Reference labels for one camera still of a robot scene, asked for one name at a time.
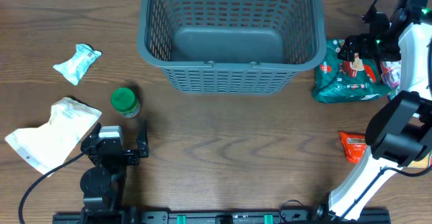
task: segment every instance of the crumpled plastic bag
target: crumpled plastic bag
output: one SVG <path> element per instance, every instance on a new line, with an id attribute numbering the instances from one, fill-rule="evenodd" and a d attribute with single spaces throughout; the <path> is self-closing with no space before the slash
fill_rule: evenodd
<path id="1" fill-rule="evenodd" d="M 354 62 L 338 59 L 345 41 L 327 41 L 327 53 L 315 68 L 313 98 L 322 103 L 345 103 L 378 99 L 391 88 L 381 82 L 377 64 L 371 59 Z"/>
<path id="2" fill-rule="evenodd" d="M 65 97 L 51 106 L 47 123 L 39 128 L 18 129 L 5 140 L 28 164 L 46 174 L 66 160 L 101 114 Z"/>
<path id="3" fill-rule="evenodd" d="M 70 60 L 59 65 L 54 65 L 53 68 L 76 86 L 90 65 L 101 55 L 100 51 L 94 51 L 88 45 L 79 44 L 76 45 L 76 53 Z"/>

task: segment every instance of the basket mesh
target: basket mesh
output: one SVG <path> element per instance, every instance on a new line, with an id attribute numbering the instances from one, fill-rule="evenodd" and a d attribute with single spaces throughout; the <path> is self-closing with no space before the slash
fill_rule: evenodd
<path id="1" fill-rule="evenodd" d="M 184 92 L 269 94 L 280 91 L 296 72 L 235 72 L 164 69 L 175 88 Z"/>
<path id="2" fill-rule="evenodd" d="M 171 61 L 171 39 L 182 26 L 261 27 L 283 38 L 285 63 L 312 56 L 311 0 L 151 0 L 147 47 Z"/>

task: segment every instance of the white plastic bag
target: white plastic bag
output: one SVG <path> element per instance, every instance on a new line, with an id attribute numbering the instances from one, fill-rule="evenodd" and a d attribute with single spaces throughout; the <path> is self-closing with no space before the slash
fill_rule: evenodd
<path id="1" fill-rule="evenodd" d="M 65 97 L 51 106 L 48 123 L 39 128 L 18 129 L 5 140 L 28 164 L 46 174 L 66 160 L 101 114 Z"/>
<path id="2" fill-rule="evenodd" d="M 101 55 L 100 51 L 94 51 L 88 45 L 79 44 L 76 45 L 76 53 L 70 60 L 54 65 L 53 68 L 76 86 L 90 65 Z"/>

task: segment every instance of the wood grain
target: wood grain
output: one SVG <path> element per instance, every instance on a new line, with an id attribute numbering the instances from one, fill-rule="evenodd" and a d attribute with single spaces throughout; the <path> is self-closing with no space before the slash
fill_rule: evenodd
<path id="1" fill-rule="evenodd" d="M 366 32 L 360 16 L 373 0 L 323 0 L 328 38 Z M 380 0 L 392 12 L 396 0 Z M 100 109 L 103 125 L 123 127 L 133 146 L 139 120 L 149 122 L 151 157 L 130 167 L 125 204 L 179 210 L 278 208 L 287 199 L 314 204 L 353 168 L 338 131 L 364 132 L 385 99 L 324 105 L 313 100 L 313 72 L 274 96 L 190 95 L 175 90 L 136 50 L 140 0 L 0 0 L 0 223 L 17 223 L 22 194 L 40 174 L 3 140 L 38 126 L 50 106 L 74 96 Z M 52 66 L 76 43 L 103 56 L 78 86 Z M 119 86 L 140 89 L 140 119 L 124 119 L 109 103 Z M 79 153 L 76 147 L 71 157 Z M 43 181 L 24 209 L 28 223 L 82 208 L 79 181 L 92 167 L 82 158 Z M 394 223 L 432 218 L 432 175 L 395 176 L 372 199 Z"/>

